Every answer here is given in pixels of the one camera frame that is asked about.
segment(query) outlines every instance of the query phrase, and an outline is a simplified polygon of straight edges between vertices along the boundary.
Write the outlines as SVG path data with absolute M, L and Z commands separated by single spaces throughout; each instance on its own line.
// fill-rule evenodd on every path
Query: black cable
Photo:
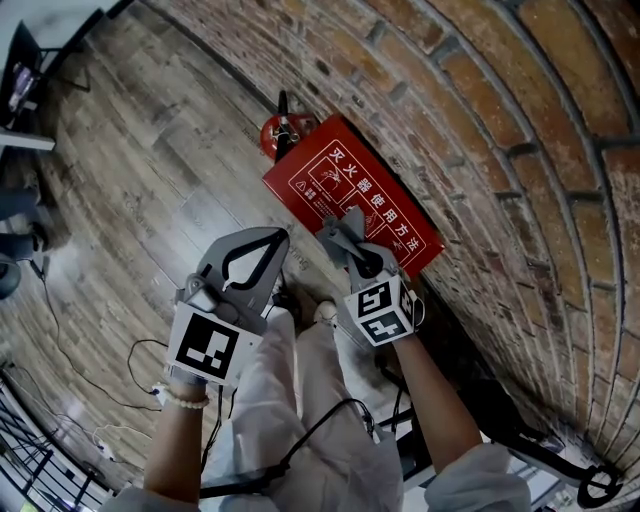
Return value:
M 282 268 L 280 268 L 280 277 L 282 277 L 282 289 L 285 293 L 288 293 L 289 287 L 287 286 L 287 280 L 284 278 L 284 270 L 282 270 Z
M 393 418 L 391 421 L 391 432 L 394 434 L 398 430 L 398 414 L 400 414 L 400 400 L 402 400 L 402 388 L 398 388 L 396 403 L 393 406 Z
M 273 305 L 269 308 L 269 311 L 267 311 L 267 314 L 264 316 L 264 319 L 265 319 L 265 320 L 266 320 L 267 318 L 269 318 L 269 314 L 271 314 L 271 310 L 272 310 L 273 308 L 275 308 L 275 307 L 276 307 L 276 305 L 275 305 L 275 304 L 273 304 Z
M 131 379 L 133 380 L 133 383 L 138 386 L 142 391 L 144 391 L 147 395 L 152 395 L 155 396 L 155 393 L 153 392 L 153 390 L 149 390 L 147 391 L 145 388 L 143 388 L 140 383 L 137 381 L 135 375 L 133 374 L 133 369 L 131 368 L 131 357 L 133 356 L 133 349 L 136 348 L 136 346 L 140 343 L 156 343 L 158 345 L 162 345 L 165 348 L 168 348 L 169 345 L 167 345 L 166 343 L 162 343 L 161 341 L 158 341 L 156 339 L 153 338 L 149 338 L 149 339 L 143 339 L 143 340 L 136 340 L 135 343 L 133 345 L 131 345 L 131 348 L 129 349 L 129 355 L 127 356 L 127 368 L 129 369 L 129 375 L 131 375 Z
M 229 416 L 227 416 L 227 419 L 231 418 L 231 413 L 233 412 L 233 406 L 236 403 L 236 392 L 238 391 L 238 388 L 233 390 L 233 393 L 231 393 L 231 407 L 229 409 Z
M 304 443 L 306 443 L 309 440 L 311 435 L 316 430 L 318 430 L 329 418 L 331 418 L 331 416 L 333 416 L 336 413 L 336 411 L 338 411 L 338 409 L 340 409 L 340 408 L 342 408 L 345 405 L 350 404 L 350 403 L 356 403 L 360 407 L 362 407 L 362 410 L 364 412 L 365 421 L 367 423 L 367 432 L 369 433 L 370 436 L 373 436 L 373 416 L 371 416 L 371 413 L 369 412 L 369 409 L 367 409 L 367 406 L 364 405 L 364 403 L 362 403 L 362 401 L 358 400 L 357 398 L 345 398 L 344 400 L 342 400 L 342 401 L 338 402 L 336 405 L 334 405 L 329 410 L 329 412 L 327 412 L 322 418 L 320 418 L 320 420 L 313 427 L 311 427 L 307 431 L 307 433 L 305 435 L 303 435 L 298 440 L 298 442 L 296 442 L 291 447 L 289 452 L 280 461 L 280 465 L 288 467 L 289 466 L 289 461 L 291 461 L 291 457 L 293 457 L 293 455 L 302 447 L 302 445 L 304 445 Z
M 209 458 L 209 451 L 213 447 L 216 439 L 218 437 L 218 431 L 222 427 L 222 386 L 218 386 L 218 418 L 216 419 L 216 423 L 213 426 L 213 430 L 211 431 L 211 435 L 209 436 L 209 440 L 202 452 L 202 459 L 200 460 L 200 473 L 204 471 L 204 467 L 207 465 L 207 459 Z
M 38 279 L 40 279 L 40 281 L 42 282 L 42 285 L 44 286 L 44 293 L 45 293 L 45 298 L 47 301 L 47 305 L 49 306 L 49 310 L 51 311 L 51 315 L 53 316 L 53 320 L 56 324 L 56 346 L 58 347 L 58 350 L 60 351 L 60 353 L 65 357 L 65 359 L 67 360 L 67 362 L 69 363 L 69 366 L 71 366 L 71 369 L 77 373 L 80 378 L 82 378 L 82 380 L 84 380 L 87 384 L 89 384 L 90 386 L 93 386 L 94 388 L 102 391 L 105 395 L 107 395 L 107 397 L 115 402 L 116 404 L 120 405 L 121 407 L 127 407 L 129 409 L 138 409 L 138 410 L 146 410 L 146 411 L 151 411 L 151 412 L 161 412 L 162 409 L 153 409 L 151 407 L 147 407 L 146 405 L 133 405 L 133 404 L 127 404 L 124 402 L 121 402 L 120 400 L 114 398 L 106 389 L 104 389 L 102 386 L 99 386 L 98 384 L 96 384 L 95 382 L 89 380 L 87 377 L 85 377 L 82 372 L 80 372 L 80 370 L 78 370 L 76 368 L 76 366 L 73 364 L 73 360 L 71 359 L 71 357 L 69 357 L 69 354 L 67 354 L 63 348 L 62 345 L 60 344 L 60 322 L 58 321 L 58 317 L 56 316 L 55 310 L 53 309 L 53 305 L 51 304 L 51 299 L 49 297 L 49 288 L 47 287 L 47 281 L 44 277 L 44 272 L 42 272 L 42 270 L 37 268 L 37 265 L 33 262 L 33 260 L 31 260 L 32 263 L 32 268 L 36 274 L 36 276 L 38 277 Z

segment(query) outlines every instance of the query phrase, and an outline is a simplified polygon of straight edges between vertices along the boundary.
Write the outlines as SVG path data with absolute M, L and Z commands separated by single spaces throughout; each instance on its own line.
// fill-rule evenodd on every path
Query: person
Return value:
M 106 502 L 116 510 L 187 512 L 399 511 L 403 481 L 395 440 L 374 442 L 351 404 L 322 424 L 290 460 L 286 474 L 261 494 L 199 502 L 216 477 L 278 464 L 327 411 L 348 398 L 333 334 L 337 310 L 321 303 L 314 325 L 295 339 L 291 315 L 275 308 L 253 360 L 244 368 L 231 417 L 201 475 L 203 383 L 173 379 L 153 438 L 142 489 L 130 487 Z M 474 419 L 421 341 L 393 342 L 437 477 L 425 492 L 433 510 L 529 510 L 526 483 L 506 473 L 504 447 L 483 444 Z M 301 411 L 294 392 L 294 353 Z

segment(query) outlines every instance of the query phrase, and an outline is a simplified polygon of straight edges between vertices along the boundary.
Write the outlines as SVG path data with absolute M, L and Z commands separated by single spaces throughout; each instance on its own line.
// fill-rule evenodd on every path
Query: metal rack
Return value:
M 0 473 L 36 510 L 98 510 L 113 492 L 44 433 L 0 377 Z

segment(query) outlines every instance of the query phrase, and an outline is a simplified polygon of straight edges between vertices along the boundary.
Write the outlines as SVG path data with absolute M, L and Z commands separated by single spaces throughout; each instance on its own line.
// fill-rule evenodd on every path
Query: white pants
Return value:
M 222 426 L 203 473 L 203 487 L 212 478 L 278 464 L 320 418 L 349 397 L 331 326 L 315 324 L 296 341 L 286 310 L 274 308 L 268 321 L 264 340 L 243 370 L 231 419 Z M 301 411 L 294 393 L 294 349 Z M 344 406 L 293 456 L 291 469 L 272 483 L 267 495 L 282 512 L 339 510 L 354 481 L 354 464 L 375 449 L 357 406 Z

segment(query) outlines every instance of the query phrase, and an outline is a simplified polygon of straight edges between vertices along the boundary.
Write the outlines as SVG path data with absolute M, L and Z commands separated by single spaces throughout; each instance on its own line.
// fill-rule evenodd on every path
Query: white sleeve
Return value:
M 198 512 L 198 506 L 129 487 L 102 505 L 99 512 Z
M 429 485 L 424 494 L 429 510 L 531 510 L 526 482 L 506 472 L 509 458 L 507 449 L 495 444 L 483 444 L 469 450 Z

